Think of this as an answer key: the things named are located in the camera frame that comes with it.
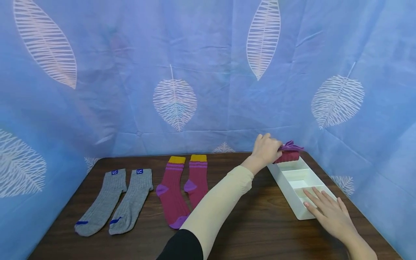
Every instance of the white organizer tray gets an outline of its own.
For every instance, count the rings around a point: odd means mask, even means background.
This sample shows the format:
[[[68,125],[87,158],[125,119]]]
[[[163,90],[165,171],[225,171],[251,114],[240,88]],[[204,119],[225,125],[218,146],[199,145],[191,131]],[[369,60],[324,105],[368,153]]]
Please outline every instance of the white organizer tray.
[[[297,161],[269,164],[267,167],[272,173],[273,178],[275,178],[277,185],[282,190],[283,195],[298,220],[315,218],[308,209],[306,209],[305,205],[303,205],[303,203],[307,201],[315,206],[303,192],[304,188],[312,195],[315,195],[312,187],[316,187],[319,191],[325,191],[333,199],[337,199],[300,157]]]

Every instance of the gray sock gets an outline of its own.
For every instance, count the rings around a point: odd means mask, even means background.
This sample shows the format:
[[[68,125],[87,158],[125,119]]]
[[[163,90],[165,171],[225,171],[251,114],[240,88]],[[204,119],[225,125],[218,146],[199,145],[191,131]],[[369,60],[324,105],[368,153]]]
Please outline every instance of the gray sock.
[[[144,201],[152,190],[151,169],[131,171],[129,189],[110,222],[110,235],[123,234],[133,229]]]
[[[89,237],[102,229],[116,207],[121,193],[126,190],[126,169],[105,173],[98,197],[75,224],[75,232]]]

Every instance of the pink sock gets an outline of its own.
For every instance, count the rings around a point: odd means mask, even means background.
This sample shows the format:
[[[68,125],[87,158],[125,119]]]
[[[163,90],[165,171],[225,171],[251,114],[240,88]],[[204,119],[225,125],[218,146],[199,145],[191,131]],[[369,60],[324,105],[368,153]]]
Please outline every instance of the pink sock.
[[[189,179],[184,186],[189,195],[191,205],[195,208],[208,192],[207,184],[207,156],[192,155],[189,162]]]
[[[162,183],[156,188],[156,194],[162,202],[165,219],[173,229],[180,229],[191,213],[179,188],[184,165],[185,157],[171,156],[166,165]]]

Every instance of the yellow sock cuff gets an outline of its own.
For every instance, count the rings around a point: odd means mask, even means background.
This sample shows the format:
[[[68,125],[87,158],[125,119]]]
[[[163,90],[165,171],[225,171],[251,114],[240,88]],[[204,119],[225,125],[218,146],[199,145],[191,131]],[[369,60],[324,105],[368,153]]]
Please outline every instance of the yellow sock cuff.
[[[207,161],[205,154],[193,154],[191,155],[191,161]]]
[[[185,157],[179,157],[179,156],[171,156],[169,159],[170,163],[185,163],[186,158]]]

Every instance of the beige arm sleeve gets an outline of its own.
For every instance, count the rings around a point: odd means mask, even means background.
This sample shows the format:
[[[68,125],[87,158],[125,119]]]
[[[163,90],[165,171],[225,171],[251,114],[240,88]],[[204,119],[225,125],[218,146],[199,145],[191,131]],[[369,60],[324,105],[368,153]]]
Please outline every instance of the beige arm sleeve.
[[[182,225],[181,229],[198,238],[204,259],[208,258],[218,231],[240,197],[251,189],[253,178],[248,169],[235,167],[205,195]]]

